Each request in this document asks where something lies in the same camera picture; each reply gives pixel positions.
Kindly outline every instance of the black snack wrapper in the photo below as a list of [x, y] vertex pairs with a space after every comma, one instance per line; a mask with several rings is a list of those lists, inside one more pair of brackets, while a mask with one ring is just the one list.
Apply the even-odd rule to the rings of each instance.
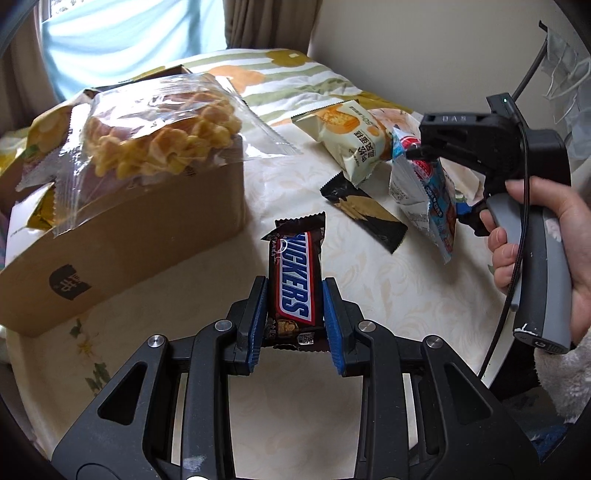
[[398, 248], [408, 227], [363, 190], [353, 186], [343, 172], [331, 178], [320, 193], [378, 240], [390, 253]]

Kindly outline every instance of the metal screw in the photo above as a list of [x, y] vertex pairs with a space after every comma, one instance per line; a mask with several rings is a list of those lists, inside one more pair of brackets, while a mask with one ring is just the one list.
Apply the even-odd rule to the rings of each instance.
[[375, 330], [375, 323], [370, 322], [369, 320], [359, 322], [359, 330], [362, 332], [373, 332]]
[[215, 324], [215, 328], [218, 332], [225, 332], [232, 328], [232, 322], [230, 320], [218, 320]]
[[164, 337], [162, 335], [152, 335], [148, 338], [148, 346], [152, 348], [158, 348], [164, 343]]
[[425, 342], [427, 343], [427, 346], [430, 346], [431, 348], [441, 348], [443, 346], [443, 340], [437, 335], [429, 335]]

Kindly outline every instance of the black cable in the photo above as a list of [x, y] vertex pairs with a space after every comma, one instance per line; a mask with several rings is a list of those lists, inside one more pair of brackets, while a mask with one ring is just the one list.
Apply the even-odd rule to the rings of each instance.
[[517, 126], [519, 127], [519, 133], [521, 133], [524, 150], [524, 192], [523, 215], [521, 218], [521, 236], [519, 237], [519, 248], [517, 249], [515, 267], [513, 268], [513, 274], [511, 275], [511, 282], [509, 283], [509, 289], [507, 291], [507, 297], [505, 298], [505, 304], [503, 305], [503, 311], [501, 312], [499, 323], [496, 326], [495, 334], [492, 336], [491, 344], [488, 350], [486, 351], [484, 361], [482, 362], [482, 366], [480, 368], [480, 371], [478, 372], [478, 378], [482, 378], [484, 376], [486, 367], [488, 367], [488, 363], [491, 361], [492, 354], [495, 351], [497, 343], [499, 343], [499, 338], [501, 338], [501, 333], [503, 331], [503, 328], [505, 327], [507, 315], [509, 315], [509, 309], [511, 308], [511, 301], [513, 300], [513, 295], [515, 294], [515, 287], [517, 286], [517, 279], [521, 273], [521, 262], [523, 259], [523, 250], [525, 247], [525, 237], [527, 236], [527, 230], [530, 225], [530, 173], [528, 171], [528, 144], [527, 137], [525, 135], [525, 129], [523, 128], [521, 122], [519, 122]]
[[513, 93], [513, 95], [511, 95], [513, 97], [514, 102], [517, 101], [517, 99], [521, 95], [521, 92], [523, 92], [523, 90], [525, 89], [527, 84], [530, 82], [531, 78], [534, 76], [534, 73], [538, 69], [538, 67], [540, 66], [540, 63], [542, 63], [542, 60], [544, 60], [547, 48], [548, 48], [548, 37], [546, 36], [546, 38], [544, 39], [544, 44], [542, 45], [542, 48], [540, 48], [540, 51], [538, 52], [538, 55], [536, 56], [534, 62], [531, 64], [530, 69], [525, 74], [525, 77], [523, 77], [523, 80], [521, 80], [521, 83], [519, 84], [519, 86], [515, 90], [515, 93]]

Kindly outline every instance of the blue snack bag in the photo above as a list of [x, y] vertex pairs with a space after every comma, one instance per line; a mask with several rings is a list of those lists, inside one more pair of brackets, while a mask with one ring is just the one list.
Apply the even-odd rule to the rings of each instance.
[[408, 219], [438, 247], [443, 261], [452, 258], [456, 232], [453, 182], [445, 174], [441, 162], [408, 160], [406, 150], [419, 145], [412, 134], [392, 129], [392, 171], [389, 192], [400, 204]]

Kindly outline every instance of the snickers bar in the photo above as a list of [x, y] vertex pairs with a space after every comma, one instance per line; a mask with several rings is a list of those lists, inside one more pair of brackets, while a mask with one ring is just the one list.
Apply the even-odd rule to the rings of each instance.
[[269, 322], [265, 342], [300, 349], [326, 337], [320, 247], [326, 215], [276, 220], [269, 242]]

